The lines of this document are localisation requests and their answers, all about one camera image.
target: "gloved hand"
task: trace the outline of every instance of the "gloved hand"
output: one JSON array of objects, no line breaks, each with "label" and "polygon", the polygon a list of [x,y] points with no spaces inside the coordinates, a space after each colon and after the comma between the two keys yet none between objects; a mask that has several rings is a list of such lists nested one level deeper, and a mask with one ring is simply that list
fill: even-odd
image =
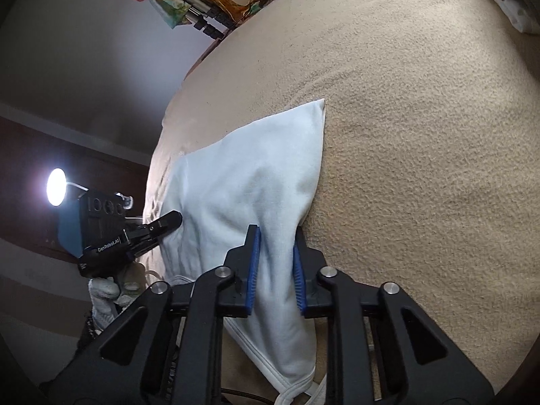
[{"label": "gloved hand", "polygon": [[115,304],[127,308],[146,289],[143,264],[132,262],[116,278],[91,278],[88,292],[92,301],[92,319],[96,332],[101,333],[118,316]]}]

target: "silver screw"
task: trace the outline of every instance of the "silver screw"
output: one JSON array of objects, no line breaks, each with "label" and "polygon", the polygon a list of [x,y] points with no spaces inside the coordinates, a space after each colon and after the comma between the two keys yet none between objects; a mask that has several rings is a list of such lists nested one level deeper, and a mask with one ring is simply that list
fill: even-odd
[{"label": "silver screw", "polygon": [[400,291],[400,286],[394,282],[386,282],[382,289],[384,289],[388,294],[397,294]]},{"label": "silver screw", "polygon": [[325,277],[336,277],[338,275],[338,270],[331,266],[323,266],[321,268],[321,274]]},{"label": "silver screw", "polygon": [[156,283],[153,283],[151,286],[150,286],[150,290],[154,293],[154,294],[163,294],[164,292],[166,292],[168,289],[168,284],[163,282],[163,281],[159,281],[159,282],[156,282]]},{"label": "silver screw", "polygon": [[229,277],[231,275],[231,269],[228,266],[220,266],[215,269],[216,276],[220,278]]}]

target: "round light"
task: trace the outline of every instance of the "round light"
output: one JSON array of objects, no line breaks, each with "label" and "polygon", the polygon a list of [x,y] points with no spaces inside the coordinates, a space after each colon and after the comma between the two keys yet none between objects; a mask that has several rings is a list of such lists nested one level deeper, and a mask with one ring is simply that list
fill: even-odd
[{"label": "round light", "polygon": [[56,168],[49,175],[47,181],[47,198],[54,206],[59,206],[66,196],[66,175],[62,169]]}]

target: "white garment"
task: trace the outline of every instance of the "white garment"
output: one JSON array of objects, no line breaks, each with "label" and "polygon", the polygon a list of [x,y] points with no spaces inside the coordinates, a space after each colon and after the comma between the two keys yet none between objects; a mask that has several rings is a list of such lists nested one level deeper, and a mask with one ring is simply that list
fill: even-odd
[{"label": "white garment", "polygon": [[540,34],[538,22],[528,14],[527,5],[522,0],[495,0],[495,2],[518,31]]},{"label": "white garment", "polygon": [[292,279],[296,227],[305,218],[321,168],[324,100],[257,120],[209,147],[180,157],[161,215],[178,210],[181,227],[161,244],[165,280],[193,281],[222,265],[257,224],[262,242],[255,305],[225,327],[291,403],[315,390],[315,328],[296,307]]}]

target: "tan fleece blanket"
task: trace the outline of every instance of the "tan fleece blanket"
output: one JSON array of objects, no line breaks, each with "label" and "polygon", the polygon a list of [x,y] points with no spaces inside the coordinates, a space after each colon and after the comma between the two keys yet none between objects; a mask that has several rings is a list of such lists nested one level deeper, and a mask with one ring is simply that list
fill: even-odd
[{"label": "tan fleece blanket", "polygon": [[[308,243],[402,285],[500,388],[540,329],[539,76],[540,39],[492,0],[276,0],[169,104],[145,217],[179,155],[325,98]],[[223,384],[266,391],[226,343]]]}]

